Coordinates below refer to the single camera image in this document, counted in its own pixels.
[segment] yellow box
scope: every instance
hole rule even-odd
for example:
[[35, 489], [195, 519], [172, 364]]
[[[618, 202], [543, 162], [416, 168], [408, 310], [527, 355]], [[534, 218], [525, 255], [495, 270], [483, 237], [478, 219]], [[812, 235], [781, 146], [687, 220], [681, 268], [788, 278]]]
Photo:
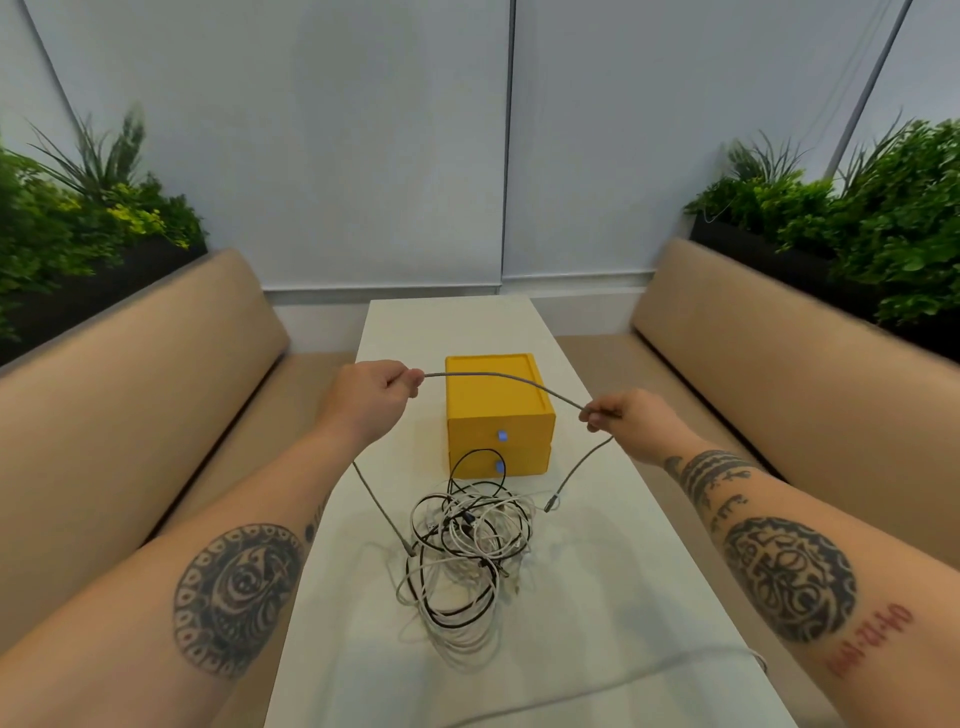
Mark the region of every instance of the yellow box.
[[[531, 353], [448, 356], [448, 372], [499, 372], [543, 384]], [[446, 378], [446, 435], [450, 469], [472, 449], [495, 449], [507, 475], [539, 475], [550, 465], [557, 415], [550, 396], [537, 387], [501, 376]], [[457, 468], [462, 478], [498, 478], [497, 457], [477, 452]]]

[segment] planter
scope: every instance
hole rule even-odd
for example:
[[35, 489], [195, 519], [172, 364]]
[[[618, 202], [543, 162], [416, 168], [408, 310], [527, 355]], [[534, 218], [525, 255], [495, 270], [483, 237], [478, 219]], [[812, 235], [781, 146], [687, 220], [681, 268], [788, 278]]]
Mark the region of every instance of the planter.
[[120, 254], [122, 261], [93, 265], [93, 276], [64, 277], [49, 293], [10, 296], [19, 305], [7, 318], [19, 341], [0, 339], [0, 366], [50, 341], [91, 316], [160, 280], [206, 253], [206, 246], [178, 248], [162, 237], [148, 238]]
[[[726, 223], [709, 223], [703, 215], [697, 215], [690, 239], [852, 316], [875, 323], [874, 315], [883, 293], [870, 285], [830, 279], [828, 260], [804, 251], [778, 253], [759, 235]], [[947, 311], [914, 324], [891, 323], [880, 327], [930, 352], [960, 362], [960, 310]]]

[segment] forearm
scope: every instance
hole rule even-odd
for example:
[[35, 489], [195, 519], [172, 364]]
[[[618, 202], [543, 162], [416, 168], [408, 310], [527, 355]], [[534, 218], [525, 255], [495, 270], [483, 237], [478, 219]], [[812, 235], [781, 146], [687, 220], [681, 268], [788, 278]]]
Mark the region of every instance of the forearm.
[[851, 725], [960, 720], [960, 574], [703, 440], [678, 441], [662, 462]]
[[315, 430], [72, 599], [0, 660], [0, 725], [209, 722], [289, 608], [359, 449]]

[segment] tabletop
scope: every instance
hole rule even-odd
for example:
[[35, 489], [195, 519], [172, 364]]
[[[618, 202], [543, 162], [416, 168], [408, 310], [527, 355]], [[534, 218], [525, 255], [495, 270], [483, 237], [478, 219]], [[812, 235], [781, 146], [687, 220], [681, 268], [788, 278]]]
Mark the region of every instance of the tabletop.
[[[442, 372], [449, 355], [517, 352], [534, 355], [546, 386], [589, 401], [522, 296], [373, 302], [357, 360]], [[395, 429], [357, 459], [406, 532], [417, 499], [445, 486], [444, 398], [444, 381], [427, 379]], [[572, 406], [554, 407], [549, 470], [507, 483], [537, 494], [538, 505], [602, 437]], [[574, 474], [558, 510], [537, 513], [533, 534], [516, 594], [504, 595], [495, 649], [453, 667], [425, 638], [416, 610], [397, 603], [402, 546], [348, 471], [303, 570], [266, 727], [795, 725], [615, 444]], [[580, 693], [588, 694], [556, 702]]]

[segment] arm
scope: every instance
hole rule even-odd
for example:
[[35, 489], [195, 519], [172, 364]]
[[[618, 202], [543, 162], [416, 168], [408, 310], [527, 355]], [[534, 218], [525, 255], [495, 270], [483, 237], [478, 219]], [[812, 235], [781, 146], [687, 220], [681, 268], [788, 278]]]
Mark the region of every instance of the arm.
[[422, 378], [345, 367], [312, 432], [0, 658], [0, 726], [209, 725], [270, 639], [334, 485]]
[[602, 397], [581, 420], [678, 481], [756, 610], [851, 726], [960, 724], [960, 573], [701, 439], [649, 392]]

